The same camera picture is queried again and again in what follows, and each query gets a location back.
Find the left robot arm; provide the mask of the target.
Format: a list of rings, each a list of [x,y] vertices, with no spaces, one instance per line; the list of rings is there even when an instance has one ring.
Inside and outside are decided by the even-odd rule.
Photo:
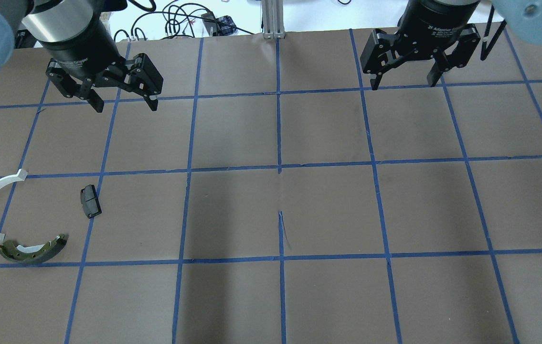
[[[127,5],[126,0],[0,0],[0,70],[24,27],[49,52],[46,76],[65,98],[83,100],[100,113],[104,100],[96,90],[116,87],[141,96],[156,111],[160,72],[144,53],[125,59],[100,18]]]

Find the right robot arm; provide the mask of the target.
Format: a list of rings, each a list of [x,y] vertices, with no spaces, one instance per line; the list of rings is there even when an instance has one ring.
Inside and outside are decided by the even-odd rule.
[[[360,55],[363,73],[378,89],[385,73],[404,63],[432,60],[426,82],[434,87],[452,68],[467,66],[476,48],[485,60],[506,27],[520,39],[542,45],[542,0],[494,0],[485,32],[470,19],[478,0],[410,0],[395,33],[372,30]]]

